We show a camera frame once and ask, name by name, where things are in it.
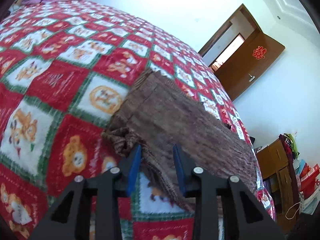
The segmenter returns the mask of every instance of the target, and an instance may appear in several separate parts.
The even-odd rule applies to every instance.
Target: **bolt head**
[[[84,179],[84,177],[81,175],[75,176],[75,182],[81,182],[81,181],[83,181],[83,179]]]
[[[231,180],[231,182],[233,182],[233,183],[237,183],[237,182],[239,182],[239,177],[238,176],[236,176],[236,175],[232,175],[231,177],[230,177],[230,180]]]
[[[203,173],[203,169],[201,167],[195,167],[193,169],[193,172],[196,174],[201,174],[201,173]]]
[[[111,172],[112,174],[117,174],[117,173],[120,172],[120,169],[119,169],[118,167],[113,167],[113,168],[110,169],[110,172]]]

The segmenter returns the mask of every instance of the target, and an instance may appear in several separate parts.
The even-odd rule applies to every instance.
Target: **wooden door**
[[[214,74],[234,100],[262,75],[284,48],[256,29]]]

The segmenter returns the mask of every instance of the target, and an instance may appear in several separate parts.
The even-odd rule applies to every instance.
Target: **red paper cut decoration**
[[[258,46],[256,49],[253,50],[252,56],[256,59],[265,58],[264,54],[267,52],[267,49],[263,48],[262,46]]]

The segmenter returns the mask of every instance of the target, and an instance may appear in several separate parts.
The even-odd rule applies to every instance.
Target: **red and white quilt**
[[[23,6],[0,23],[0,215],[19,239],[76,175],[95,177],[117,164],[100,133],[145,68],[173,79],[250,144],[199,54],[141,18],[68,1]],[[257,174],[257,198],[274,217]],[[142,173],[119,211],[124,240],[192,237],[193,214],[148,187]],[[222,221],[219,227],[222,239]]]

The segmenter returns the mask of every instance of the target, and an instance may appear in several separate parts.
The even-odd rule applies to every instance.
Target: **brown blanket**
[[[194,211],[195,200],[179,191],[172,157],[175,143],[211,174],[222,178],[237,174],[252,193],[256,191],[256,161],[250,146],[159,72],[141,74],[102,136],[121,156],[140,143],[142,171],[151,185],[185,210]]]

